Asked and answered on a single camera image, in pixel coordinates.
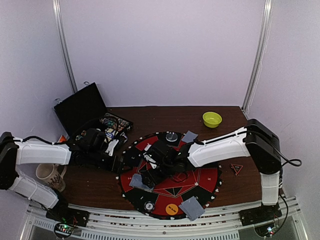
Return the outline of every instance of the ceramic mug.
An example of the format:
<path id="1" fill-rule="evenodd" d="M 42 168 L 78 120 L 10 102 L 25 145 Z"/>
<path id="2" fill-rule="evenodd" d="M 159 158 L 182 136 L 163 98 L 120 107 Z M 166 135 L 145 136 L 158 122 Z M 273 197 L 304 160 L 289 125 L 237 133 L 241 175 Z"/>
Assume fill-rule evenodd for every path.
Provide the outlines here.
<path id="1" fill-rule="evenodd" d="M 35 175 L 38 179 L 44 181 L 49 187 L 62 192 L 66 187 L 63 177 L 67 171 L 67 166 L 64 166 L 61 174 L 58 172 L 58 166 L 59 164 L 41 163 L 36 168 Z"/>

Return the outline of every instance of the red and black board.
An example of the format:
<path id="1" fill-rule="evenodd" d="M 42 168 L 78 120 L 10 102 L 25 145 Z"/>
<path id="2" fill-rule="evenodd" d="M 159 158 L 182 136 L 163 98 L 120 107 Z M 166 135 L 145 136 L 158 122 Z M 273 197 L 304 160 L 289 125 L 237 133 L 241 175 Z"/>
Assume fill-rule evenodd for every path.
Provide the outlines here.
<path id="1" fill-rule="evenodd" d="M 195 196 L 203 208 L 216 198 L 222 180 L 221 171 L 217 163 L 210 163 L 203 167 L 185 173 L 177 173 L 156 185 L 152 192 L 129 186 L 134 174 L 141 174 L 151 168 L 143 158 L 145 147 L 157 140 L 162 140 L 177 151 L 186 143 L 184 136 L 177 133 L 175 142 L 166 140 L 168 132 L 156 132 L 135 141 L 123 152 L 123 166 L 118 176 L 122 196 L 126 198 L 136 210 L 157 219 L 183 219 L 186 214 L 178 207 L 183 201 Z"/>

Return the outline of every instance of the wooden tabletop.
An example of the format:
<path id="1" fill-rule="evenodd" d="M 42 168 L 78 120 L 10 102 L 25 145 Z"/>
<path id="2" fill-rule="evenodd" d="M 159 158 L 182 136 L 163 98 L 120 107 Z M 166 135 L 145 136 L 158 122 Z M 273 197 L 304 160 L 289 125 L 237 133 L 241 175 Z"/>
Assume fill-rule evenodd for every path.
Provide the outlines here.
<path id="1" fill-rule="evenodd" d="M 212 139 L 243 127 L 247 120 L 237 106 L 147 106 L 109 108 L 110 113 L 133 122 L 128 132 L 128 142 L 115 154 L 122 151 L 139 137 L 154 132 L 173 131 L 186 133 L 188 130 L 198 134 L 199 140 Z M 222 123 L 217 128 L 204 126 L 202 115 L 217 112 Z M 230 164 L 243 165 L 238 176 Z M 261 199 L 260 174 L 250 157 L 239 157 L 220 162 L 222 166 L 222 186 L 210 207 L 253 202 Z M 68 166 L 64 176 L 66 188 L 63 195 L 71 204 L 86 207 L 133 210 L 133 206 L 122 196 L 116 174 L 101 169 Z"/>

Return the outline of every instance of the small triangular card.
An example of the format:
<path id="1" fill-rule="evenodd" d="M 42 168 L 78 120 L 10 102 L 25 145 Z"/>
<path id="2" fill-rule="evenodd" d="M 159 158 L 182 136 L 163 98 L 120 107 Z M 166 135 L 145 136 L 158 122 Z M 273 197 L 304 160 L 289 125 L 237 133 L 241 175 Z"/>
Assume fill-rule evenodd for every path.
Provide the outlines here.
<path id="1" fill-rule="evenodd" d="M 238 176 L 238 174 L 240 173 L 241 169 L 244 167 L 242 165 L 237 165 L 237 164 L 230 164 L 231 168 L 234 170 L 235 175 Z"/>

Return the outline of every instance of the orange circle sticker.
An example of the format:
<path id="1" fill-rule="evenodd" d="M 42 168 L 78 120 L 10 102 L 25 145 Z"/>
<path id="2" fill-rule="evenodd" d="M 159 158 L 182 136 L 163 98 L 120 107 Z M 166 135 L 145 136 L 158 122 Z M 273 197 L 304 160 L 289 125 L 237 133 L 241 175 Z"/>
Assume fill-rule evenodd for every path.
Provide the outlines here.
<path id="1" fill-rule="evenodd" d="M 165 211 L 169 215 L 176 215 L 178 213 L 178 206 L 171 203 L 165 207 Z"/>

